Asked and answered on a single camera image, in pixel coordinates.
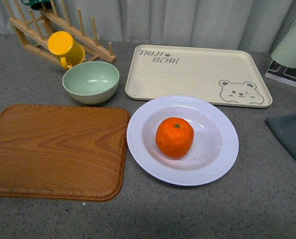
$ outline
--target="white bowl plate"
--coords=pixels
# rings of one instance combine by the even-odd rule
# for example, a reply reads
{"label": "white bowl plate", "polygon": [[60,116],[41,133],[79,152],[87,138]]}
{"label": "white bowl plate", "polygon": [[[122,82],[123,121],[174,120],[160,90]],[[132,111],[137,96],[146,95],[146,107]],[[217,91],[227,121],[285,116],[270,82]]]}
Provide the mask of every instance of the white bowl plate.
{"label": "white bowl plate", "polygon": [[[159,124],[179,117],[194,129],[189,152],[180,159],[164,155],[155,143]],[[208,102],[188,96],[166,96],[142,105],[131,117],[127,143],[136,162],[152,176],[175,185],[210,183],[233,166],[239,151],[230,120]]]}

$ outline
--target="gray countertop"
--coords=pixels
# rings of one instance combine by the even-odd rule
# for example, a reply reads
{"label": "gray countertop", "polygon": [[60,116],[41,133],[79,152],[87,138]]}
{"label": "gray countertop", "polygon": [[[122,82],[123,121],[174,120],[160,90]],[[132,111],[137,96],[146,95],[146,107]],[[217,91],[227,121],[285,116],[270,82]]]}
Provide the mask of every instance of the gray countertop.
{"label": "gray countertop", "polygon": [[[125,93],[138,45],[113,43],[120,84],[96,106],[132,115],[145,103]],[[296,161],[265,123],[267,117],[296,113],[296,88],[264,77],[268,53],[250,54],[273,103],[265,109],[217,107],[233,123],[240,144],[223,177],[195,187],[171,185],[146,173],[128,150],[123,187],[111,201],[0,198],[0,238],[296,239]],[[0,34],[0,112],[12,104],[84,106],[64,91],[64,73],[25,51],[15,35]]]}

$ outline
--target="gray curtain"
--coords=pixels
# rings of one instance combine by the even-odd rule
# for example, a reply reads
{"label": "gray curtain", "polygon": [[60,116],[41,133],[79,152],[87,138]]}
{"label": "gray curtain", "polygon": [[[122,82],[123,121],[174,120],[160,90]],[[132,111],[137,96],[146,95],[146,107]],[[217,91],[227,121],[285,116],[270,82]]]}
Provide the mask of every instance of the gray curtain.
{"label": "gray curtain", "polygon": [[[21,19],[14,0],[7,0]],[[27,19],[29,7],[18,0]],[[66,0],[72,25],[99,40],[269,52],[296,18],[296,0]],[[62,1],[55,0],[65,19]],[[0,33],[14,34],[0,0]]]}

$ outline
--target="mug handle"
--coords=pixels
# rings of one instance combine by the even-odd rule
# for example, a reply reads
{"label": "mug handle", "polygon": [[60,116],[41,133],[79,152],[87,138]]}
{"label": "mug handle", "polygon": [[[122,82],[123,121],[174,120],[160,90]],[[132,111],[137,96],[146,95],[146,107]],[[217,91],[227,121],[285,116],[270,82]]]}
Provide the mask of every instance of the mug handle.
{"label": "mug handle", "polygon": [[22,2],[22,4],[24,5],[29,5],[29,2],[28,3],[24,3],[23,0],[20,0]]}
{"label": "mug handle", "polygon": [[66,62],[66,58],[65,57],[61,57],[60,58],[60,64],[62,65],[62,67],[68,71],[70,68],[72,68],[73,65],[67,65],[67,62]]}

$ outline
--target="teal mug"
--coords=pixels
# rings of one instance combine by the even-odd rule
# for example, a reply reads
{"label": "teal mug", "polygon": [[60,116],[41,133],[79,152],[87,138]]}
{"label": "teal mug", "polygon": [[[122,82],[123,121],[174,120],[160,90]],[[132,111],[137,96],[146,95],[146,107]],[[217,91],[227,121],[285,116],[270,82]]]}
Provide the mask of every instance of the teal mug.
{"label": "teal mug", "polygon": [[22,4],[29,5],[31,9],[33,10],[39,10],[42,8],[42,3],[44,3],[44,6],[46,9],[52,8],[52,4],[50,3],[50,0],[28,0],[28,3],[25,3],[23,0],[20,0]]}

